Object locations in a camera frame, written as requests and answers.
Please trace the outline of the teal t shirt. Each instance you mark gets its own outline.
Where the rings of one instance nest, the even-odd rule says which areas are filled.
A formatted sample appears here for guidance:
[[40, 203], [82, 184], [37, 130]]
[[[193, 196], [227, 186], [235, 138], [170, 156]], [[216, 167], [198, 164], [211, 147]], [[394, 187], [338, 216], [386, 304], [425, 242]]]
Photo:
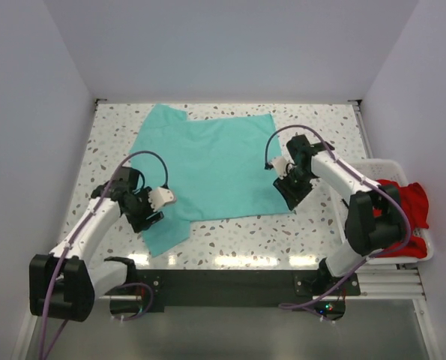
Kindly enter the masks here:
[[184, 111], [153, 107], [130, 149], [130, 165], [149, 187], [168, 182], [177, 201], [142, 234], [152, 256], [188, 239], [195, 221], [288, 212], [275, 175], [265, 170], [266, 158], [282, 154], [269, 139], [275, 130], [269, 114], [190, 121]]

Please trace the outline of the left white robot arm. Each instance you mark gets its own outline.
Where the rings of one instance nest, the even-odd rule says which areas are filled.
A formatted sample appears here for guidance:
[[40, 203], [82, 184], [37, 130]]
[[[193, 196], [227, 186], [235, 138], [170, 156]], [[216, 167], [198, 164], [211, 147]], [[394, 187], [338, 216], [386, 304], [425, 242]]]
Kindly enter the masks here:
[[88, 208], [68, 235], [48, 254], [29, 264], [29, 308], [37, 317], [82, 322], [94, 301], [113, 289], [132, 293], [138, 285], [133, 260], [111, 256], [88, 268], [97, 247], [117, 220], [125, 217], [135, 233], [163, 219], [163, 207], [176, 201], [167, 185], [139, 188], [143, 174], [131, 167], [117, 169], [96, 187]]

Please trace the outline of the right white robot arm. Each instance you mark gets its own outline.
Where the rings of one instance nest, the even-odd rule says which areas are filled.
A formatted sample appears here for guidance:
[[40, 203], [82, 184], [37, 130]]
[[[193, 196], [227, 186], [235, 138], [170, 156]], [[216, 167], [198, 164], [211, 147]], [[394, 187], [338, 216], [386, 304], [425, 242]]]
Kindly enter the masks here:
[[408, 240], [411, 225], [395, 186], [367, 178], [326, 142], [312, 144], [306, 136], [297, 135], [286, 147], [289, 160], [275, 157], [265, 167], [275, 170], [273, 185], [290, 210], [312, 191], [316, 179], [326, 182], [346, 204], [342, 244], [319, 262], [314, 277], [304, 284], [313, 295], [332, 295], [369, 257]]

